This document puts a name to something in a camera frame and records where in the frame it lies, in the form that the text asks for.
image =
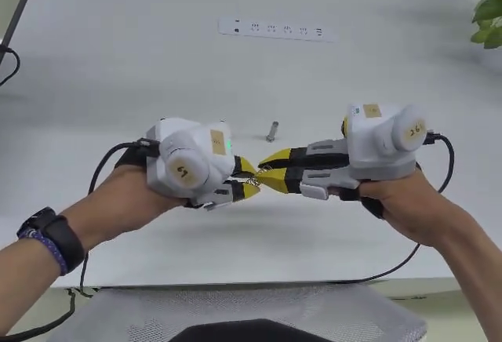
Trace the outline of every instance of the green plant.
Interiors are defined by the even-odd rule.
[[[481,0],[476,6],[473,22],[479,26],[471,41],[484,43],[486,49],[502,46],[502,0]]]

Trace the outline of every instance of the electrical socket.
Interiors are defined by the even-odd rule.
[[[241,18],[220,18],[218,31],[223,35],[256,36],[261,38],[288,38],[309,42],[334,42],[333,33],[314,24],[274,23]]]

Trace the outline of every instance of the gray mesh chair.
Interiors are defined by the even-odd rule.
[[[191,326],[256,319],[333,342],[415,342],[427,332],[368,286],[210,286],[103,289],[48,341],[168,342]]]

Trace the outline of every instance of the hand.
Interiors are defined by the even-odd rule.
[[[362,183],[363,197],[384,204],[385,220],[398,232],[425,246],[435,246],[464,212],[440,195],[420,170],[399,180]]]
[[[138,166],[119,166],[90,195],[64,210],[68,223],[86,250],[120,234],[135,231],[166,211],[182,206],[181,198],[167,198],[147,186]]]

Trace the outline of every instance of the leaf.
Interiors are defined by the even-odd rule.
[[[481,31],[489,30],[493,25],[493,20],[480,20],[477,22]]]
[[[491,30],[487,31],[478,31],[475,34],[472,35],[471,41],[475,42],[476,44],[481,44],[486,41],[486,38],[490,34]]]
[[[490,20],[502,16],[502,0],[486,0],[479,5],[473,22]]]
[[[502,46],[502,27],[497,27],[489,32],[485,40],[485,49],[495,49]]]

